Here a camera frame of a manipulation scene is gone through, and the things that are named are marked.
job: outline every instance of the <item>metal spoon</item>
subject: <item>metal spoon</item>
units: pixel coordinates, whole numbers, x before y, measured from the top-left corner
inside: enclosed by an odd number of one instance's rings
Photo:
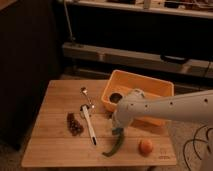
[[[86,99],[89,103],[89,106],[91,108],[95,108],[95,105],[92,103],[91,99],[88,97],[88,91],[87,91],[86,87],[81,87],[81,92],[86,97]]]

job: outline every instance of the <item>green chili pepper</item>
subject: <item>green chili pepper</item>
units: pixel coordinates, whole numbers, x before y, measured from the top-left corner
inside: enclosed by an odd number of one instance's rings
[[[125,139],[124,132],[121,132],[112,150],[109,152],[103,152],[102,154],[106,157],[111,157],[112,155],[114,155],[120,149],[121,145],[124,142],[124,139]]]

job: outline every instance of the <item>orange plastic bin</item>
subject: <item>orange plastic bin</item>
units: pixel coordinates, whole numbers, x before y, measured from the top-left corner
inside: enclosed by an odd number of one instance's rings
[[[143,90],[145,98],[147,99],[174,95],[174,84],[172,82],[121,70],[114,70],[101,97],[101,101],[106,110],[114,112],[116,109],[117,104],[110,101],[110,96],[113,93],[119,93],[125,96],[134,88]],[[141,117],[139,119],[158,126],[165,125],[165,120],[163,119],[151,117]]]

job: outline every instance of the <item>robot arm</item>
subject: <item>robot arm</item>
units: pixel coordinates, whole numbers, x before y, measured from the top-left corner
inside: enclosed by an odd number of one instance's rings
[[[134,89],[117,104],[113,125],[124,128],[141,116],[213,125],[213,90],[147,100]]]

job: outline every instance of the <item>wooden surface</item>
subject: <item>wooden surface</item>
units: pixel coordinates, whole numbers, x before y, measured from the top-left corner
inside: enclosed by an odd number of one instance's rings
[[[0,0],[0,11],[16,1],[17,0]]]
[[[102,155],[109,151],[115,137],[111,135],[109,113],[100,99],[105,80],[51,81],[42,103],[31,139],[22,160],[23,167],[89,167],[89,166],[149,166],[175,165],[176,157],[166,127],[134,121],[125,130],[126,139],[121,149],[112,157]],[[96,105],[91,122],[97,136],[97,146],[92,145],[86,121],[80,117],[79,108],[87,101],[80,88],[86,86]],[[67,129],[68,112],[84,126],[81,136],[73,137]],[[138,152],[138,143],[150,138],[154,150],[144,157]]]

